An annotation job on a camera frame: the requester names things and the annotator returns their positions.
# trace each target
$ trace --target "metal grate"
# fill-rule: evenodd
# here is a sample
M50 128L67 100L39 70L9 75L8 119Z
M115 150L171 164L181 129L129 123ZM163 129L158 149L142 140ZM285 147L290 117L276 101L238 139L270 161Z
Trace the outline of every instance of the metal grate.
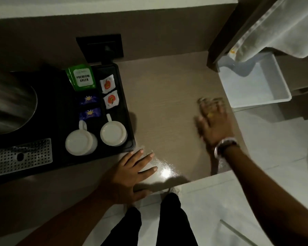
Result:
M0 149L0 175L53 162L51 139Z

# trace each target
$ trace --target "stainless steel kettle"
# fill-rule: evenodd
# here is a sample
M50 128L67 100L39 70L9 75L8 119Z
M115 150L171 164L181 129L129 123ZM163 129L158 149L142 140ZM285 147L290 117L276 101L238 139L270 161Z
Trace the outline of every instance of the stainless steel kettle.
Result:
M13 132L26 124L37 107L37 95L26 82L0 71L0 134Z

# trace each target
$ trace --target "orange logo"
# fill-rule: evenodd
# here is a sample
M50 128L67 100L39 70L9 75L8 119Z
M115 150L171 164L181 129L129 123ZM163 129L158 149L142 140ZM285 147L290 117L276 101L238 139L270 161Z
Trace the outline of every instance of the orange logo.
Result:
M115 96L114 96L114 95L110 95L110 96L108 97L108 103L109 103L109 104L112 104L114 101L115 101Z
M106 80L105 84L104 84L104 88L107 90L111 87L111 82Z

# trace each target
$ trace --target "cup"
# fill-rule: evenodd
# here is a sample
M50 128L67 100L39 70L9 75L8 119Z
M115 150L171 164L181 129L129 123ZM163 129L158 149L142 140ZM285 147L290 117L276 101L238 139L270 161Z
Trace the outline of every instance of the cup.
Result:
M87 131L86 122L81 120L79 121L79 129L74 130L67 136L65 148L70 154L80 156L94 152L97 144L97 138Z
M109 146L118 147L125 143L128 134L124 125L118 121L112 121L111 115L106 115L108 122L100 131L101 140Z

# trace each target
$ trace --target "leg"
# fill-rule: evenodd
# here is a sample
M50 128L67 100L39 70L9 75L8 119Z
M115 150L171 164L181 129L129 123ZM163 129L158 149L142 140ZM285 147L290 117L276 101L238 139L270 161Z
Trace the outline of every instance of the leg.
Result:
M124 245L137 246L138 233L142 225L140 212L136 207L128 209L124 218L111 230L101 246Z
M156 246L163 245L197 246L187 215L175 193L169 193L161 203Z

